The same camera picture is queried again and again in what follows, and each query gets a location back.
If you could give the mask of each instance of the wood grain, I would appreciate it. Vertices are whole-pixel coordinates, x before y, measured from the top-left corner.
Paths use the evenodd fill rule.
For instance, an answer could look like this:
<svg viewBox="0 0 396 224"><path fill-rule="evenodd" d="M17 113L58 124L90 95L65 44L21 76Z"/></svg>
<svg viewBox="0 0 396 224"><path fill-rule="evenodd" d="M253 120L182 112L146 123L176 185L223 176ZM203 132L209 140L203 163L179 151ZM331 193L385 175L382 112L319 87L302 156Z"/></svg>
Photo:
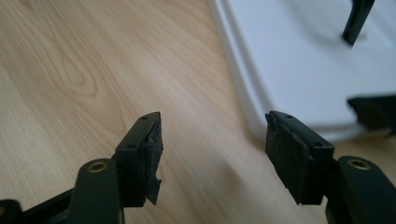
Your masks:
<svg viewBox="0 0 396 224"><path fill-rule="evenodd" d="M326 223L297 206L243 117L204 0L0 1L0 198L32 207L161 111L157 206L127 223ZM396 140L336 145L396 183Z"/></svg>

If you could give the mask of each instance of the white plastic base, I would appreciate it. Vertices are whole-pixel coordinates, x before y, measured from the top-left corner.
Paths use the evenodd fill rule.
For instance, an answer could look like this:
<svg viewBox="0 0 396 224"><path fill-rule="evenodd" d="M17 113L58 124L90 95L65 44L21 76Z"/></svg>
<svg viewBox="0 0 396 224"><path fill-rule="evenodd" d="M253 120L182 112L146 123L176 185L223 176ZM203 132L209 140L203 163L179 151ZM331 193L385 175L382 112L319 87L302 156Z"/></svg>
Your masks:
<svg viewBox="0 0 396 224"><path fill-rule="evenodd" d="M361 132L347 99L396 93L396 1L376 1L354 47L342 38L351 1L211 0L251 131L289 113L329 141Z"/></svg>

